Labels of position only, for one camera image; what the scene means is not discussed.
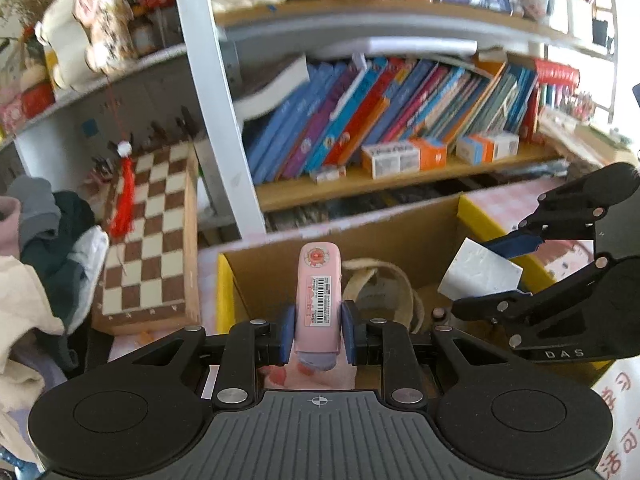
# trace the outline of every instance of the red round sticker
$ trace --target red round sticker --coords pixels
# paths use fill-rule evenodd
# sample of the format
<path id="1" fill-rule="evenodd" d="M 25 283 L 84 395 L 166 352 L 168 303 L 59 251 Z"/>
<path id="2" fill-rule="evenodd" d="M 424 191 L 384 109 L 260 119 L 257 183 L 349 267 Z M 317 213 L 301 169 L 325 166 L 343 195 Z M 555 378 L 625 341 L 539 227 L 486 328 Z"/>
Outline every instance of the red round sticker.
<path id="1" fill-rule="evenodd" d="M 329 253 L 320 247 L 314 247 L 306 253 L 305 261 L 309 267 L 322 267 L 329 261 Z"/>

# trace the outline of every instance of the gray cloth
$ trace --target gray cloth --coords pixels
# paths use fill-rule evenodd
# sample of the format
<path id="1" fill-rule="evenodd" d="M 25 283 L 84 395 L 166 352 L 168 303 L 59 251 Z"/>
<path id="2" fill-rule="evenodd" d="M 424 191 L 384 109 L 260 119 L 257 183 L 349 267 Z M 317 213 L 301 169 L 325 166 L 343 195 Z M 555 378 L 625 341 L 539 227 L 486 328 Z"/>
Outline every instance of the gray cloth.
<path id="1" fill-rule="evenodd" d="M 18 239 L 20 252 L 34 238 L 53 240 L 58 236 L 60 209 L 51 192 L 51 184 L 44 178 L 21 175 L 6 192 L 22 205 Z"/>

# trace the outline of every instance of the chessboard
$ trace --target chessboard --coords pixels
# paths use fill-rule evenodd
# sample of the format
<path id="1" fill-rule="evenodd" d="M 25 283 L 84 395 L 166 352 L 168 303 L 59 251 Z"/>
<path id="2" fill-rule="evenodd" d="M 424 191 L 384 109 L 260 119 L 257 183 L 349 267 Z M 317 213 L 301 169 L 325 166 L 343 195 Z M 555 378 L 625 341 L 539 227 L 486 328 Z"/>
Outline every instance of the chessboard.
<path id="1" fill-rule="evenodd" d="M 132 230 L 111 246 L 92 304 L 92 327 L 112 335 L 171 330 L 200 323 L 196 180 L 193 145 L 181 142 L 132 157 Z M 105 225 L 122 193 L 111 183 Z"/>

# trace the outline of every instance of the red tassel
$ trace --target red tassel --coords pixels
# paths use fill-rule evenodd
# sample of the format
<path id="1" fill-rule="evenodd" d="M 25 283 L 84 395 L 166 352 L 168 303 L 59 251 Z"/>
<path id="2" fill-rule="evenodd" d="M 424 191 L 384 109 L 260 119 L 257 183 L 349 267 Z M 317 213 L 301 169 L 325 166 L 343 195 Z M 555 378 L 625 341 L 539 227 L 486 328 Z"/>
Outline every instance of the red tassel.
<path id="1" fill-rule="evenodd" d="M 122 195 L 118 200 L 116 207 L 116 215 L 109 226 L 109 233 L 112 238 L 120 238 L 131 231 L 133 222 L 133 195 L 135 182 L 133 176 L 133 168 L 130 157 L 122 160 L 122 178 L 124 185 L 122 187 Z"/>

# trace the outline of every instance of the pink container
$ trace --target pink container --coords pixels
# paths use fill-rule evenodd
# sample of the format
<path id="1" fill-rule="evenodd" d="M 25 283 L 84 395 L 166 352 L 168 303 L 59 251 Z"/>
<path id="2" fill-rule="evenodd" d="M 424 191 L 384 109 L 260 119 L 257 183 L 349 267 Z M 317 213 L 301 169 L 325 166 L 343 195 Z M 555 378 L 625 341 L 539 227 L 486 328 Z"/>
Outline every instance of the pink container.
<path id="1" fill-rule="evenodd" d="M 335 367 L 340 353 L 340 251 L 335 244 L 313 242 L 300 251 L 294 349 L 315 370 Z"/>

